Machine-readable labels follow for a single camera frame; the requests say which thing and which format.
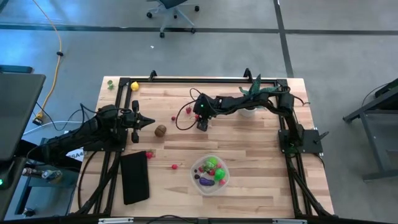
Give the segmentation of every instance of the brown toy ball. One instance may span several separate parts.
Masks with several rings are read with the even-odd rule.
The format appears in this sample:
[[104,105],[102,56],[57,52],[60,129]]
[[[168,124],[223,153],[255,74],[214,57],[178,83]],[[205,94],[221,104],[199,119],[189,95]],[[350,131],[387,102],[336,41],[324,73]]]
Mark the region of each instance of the brown toy ball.
[[163,124],[159,125],[156,129],[155,129],[155,135],[157,137],[163,137],[164,134],[166,133],[166,126],[164,126]]

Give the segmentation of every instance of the office chair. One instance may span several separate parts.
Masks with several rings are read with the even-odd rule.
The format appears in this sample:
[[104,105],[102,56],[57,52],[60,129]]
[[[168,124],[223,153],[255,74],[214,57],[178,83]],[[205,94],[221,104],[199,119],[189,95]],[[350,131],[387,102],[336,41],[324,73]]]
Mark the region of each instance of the office chair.
[[[185,19],[191,26],[191,33],[194,34],[196,29],[194,28],[194,23],[178,8],[182,3],[188,0],[147,0],[147,1],[157,1],[159,5],[155,8],[149,9],[147,13],[147,17],[150,19],[152,18],[152,13],[160,13],[163,12],[165,17],[163,19],[162,27],[160,28],[160,38],[164,38],[164,29],[166,28],[169,20],[172,16],[174,19],[177,18],[177,15],[182,19]],[[200,10],[199,6],[195,6],[195,12]]]

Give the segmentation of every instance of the red toy cherry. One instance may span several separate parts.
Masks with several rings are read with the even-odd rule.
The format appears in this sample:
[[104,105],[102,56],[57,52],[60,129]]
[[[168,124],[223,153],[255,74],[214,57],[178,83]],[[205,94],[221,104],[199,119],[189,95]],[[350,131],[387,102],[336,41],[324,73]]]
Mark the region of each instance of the red toy cherry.
[[148,159],[151,159],[152,156],[154,156],[154,153],[153,152],[147,152],[147,153],[145,153],[145,155],[147,156]]

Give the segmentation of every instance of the wooden table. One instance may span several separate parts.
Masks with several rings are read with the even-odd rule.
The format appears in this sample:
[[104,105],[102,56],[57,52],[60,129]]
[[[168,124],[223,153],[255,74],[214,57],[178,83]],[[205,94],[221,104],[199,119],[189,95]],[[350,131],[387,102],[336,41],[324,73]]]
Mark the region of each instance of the wooden table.
[[[112,80],[117,86],[119,78],[104,77],[97,108],[114,104],[117,91],[108,90],[107,82]],[[288,78],[287,81],[292,94],[304,101],[308,100],[303,79]],[[132,93],[131,100],[139,100],[142,115],[155,119],[156,123],[139,131],[139,144],[133,144],[129,138],[123,154],[153,150],[155,156],[148,161],[150,198],[124,205],[119,170],[112,216],[158,217],[173,214],[181,217],[221,218],[294,217],[285,158],[279,151],[277,140],[277,115],[266,110],[257,110],[252,118],[244,118],[238,113],[221,115],[209,122],[207,132],[196,127],[179,131],[170,119],[185,103],[191,101],[191,87],[211,97],[239,97],[239,86],[248,89],[250,84],[140,83],[140,89]],[[296,101],[295,111],[299,123],[306,129],[312,129],[309,105],[302,106]],[[181,128],[188,127],[193,122],[193,114],[184,111],[178,119]],[[154,135],[155,128],[160,124],[167,127],[163,138]],[[229,168],[229,184],[218,196],[201,196],[190,179],[191,166],[206,154],[222,158]],[[81,186],[83,203],[98,185],[103,157],[104,153],[98,152],[88,165]],[[324,208],[333,213],[322,163],[311,154],[303,154],[302,157],[309,189]],[[178,164],[179,168],[172,170],[172,164]],[[304,212],[301,190],[297,192],[300,208]],[[108,187],[104,191],[101,209],[106,204],[107,194]],[[73,198],[71,212],[76,210],[77,194]]]

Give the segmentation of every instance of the clear plastic bowl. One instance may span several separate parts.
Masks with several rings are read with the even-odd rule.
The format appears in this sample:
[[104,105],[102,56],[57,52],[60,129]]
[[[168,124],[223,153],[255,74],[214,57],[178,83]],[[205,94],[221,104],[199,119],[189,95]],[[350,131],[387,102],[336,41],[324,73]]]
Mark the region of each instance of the clear plastic bowl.
[[[209,180],[214,180],[214,176],[211,176],[211,175],[207,174],[206,172],[201,173],[199,171],[199,167],[201,167],[205,163],[205,161],[207,159],[209,159],[210,157],[216,158],[217,161],[221,164],[221,168],[223,168],[225,170],[225,177],[223,178],[223,180],[226,181],[225,184],[221,185],[219,183],[219,181],[215,180],[216,183],[213,186],[203,186],[199,183],[199,179],[196,180],[194,178],[195,174],[198,174],[200,177],[204,177]],[[214,156],[214,155],[203,156],[202,158],[198,159],[191,167],[191,179],[192,179],[194,186],[199,190],[199,192],[202,195],[214,195],[228,185],[228,182],[229,182],[228,167],[226,166],[225,162],[222,159],[220,159],[218,156]]]

